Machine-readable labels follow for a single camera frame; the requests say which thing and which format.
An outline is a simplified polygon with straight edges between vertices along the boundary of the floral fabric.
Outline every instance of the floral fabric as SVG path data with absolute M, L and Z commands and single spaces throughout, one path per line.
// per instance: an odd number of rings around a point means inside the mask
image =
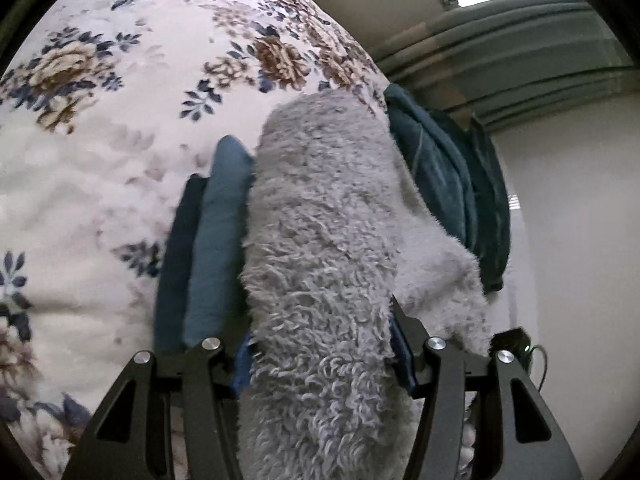
M 279 104 L 385 77 L 310 0 L 59 0 L 0 77 L 0 417 L 59 478 L 150 348 L 184 183 Z

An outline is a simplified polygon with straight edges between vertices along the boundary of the fuzzy gray fabric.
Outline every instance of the fuzzy gray fabric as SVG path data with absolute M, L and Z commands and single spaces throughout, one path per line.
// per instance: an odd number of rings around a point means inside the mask
M 478 264 L 421 203 L 388 128 L 345 91 L 276 110 L 255 163 L 244 477 L 399 479 L 418 410 L 390 368 L 390 297 L 433 335 L 486 352 Z

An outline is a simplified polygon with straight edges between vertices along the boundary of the green curtain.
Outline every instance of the green curtain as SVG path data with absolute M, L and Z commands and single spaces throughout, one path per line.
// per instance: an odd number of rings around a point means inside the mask
M 640 71 L 584 0 L 492 0 L 449 10 L 377 47 L 390 81 L 462 127 L 488 131 L 640 89 Z

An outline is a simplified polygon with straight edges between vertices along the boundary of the silver screw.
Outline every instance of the silver screw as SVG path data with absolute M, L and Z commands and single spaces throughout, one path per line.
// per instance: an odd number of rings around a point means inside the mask
M 133 356 L 133 361 L 139 365 L 146 364 L 151 361 L 151 354 L 146 350 L 143 350 Z
M 427 344 L 434 350 L 442 350 L 445 346 L 447 346 L 447 343 L 441 337 L 430 337 L 427 341 Z
M 205 350 L 217 350 L 218 348 L 220 348 L 220 345 L 222 345 L 222 341 L 220 341 L 220 339 L 218 339 L 217 337 L 207 337 L 202 342 L 202 347 Z
M 508 350 L 500 350 L 498 352 L 498 359 L 500 359 L 500 361 L 502 361 L 503 363 L 508 364 L 508 363 L 513 363 L 515 356 Z

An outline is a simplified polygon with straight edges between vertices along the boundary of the wire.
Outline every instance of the wire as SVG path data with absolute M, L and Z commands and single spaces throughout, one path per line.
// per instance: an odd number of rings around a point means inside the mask
M 542 391 L 542 385 L 545 383 L 545 379 L 546 379 L 546 370 L 548 368 L 548 364 L 549 364 L 549 354 L 546 353 L 546 349 L 545 347 L 543 347 L 542 345 L 535 345 L 531 348 L 531 350 L 529 350 L 529 355 L 533 355 L 533 352 L 535 350 L 540 350 L 540 352 L 542 353 L 542 356 L 545 359 L 545 368 L 542 371 L 542 378 L 540 379 L 540 386 L 538 386 L 538 391 Z

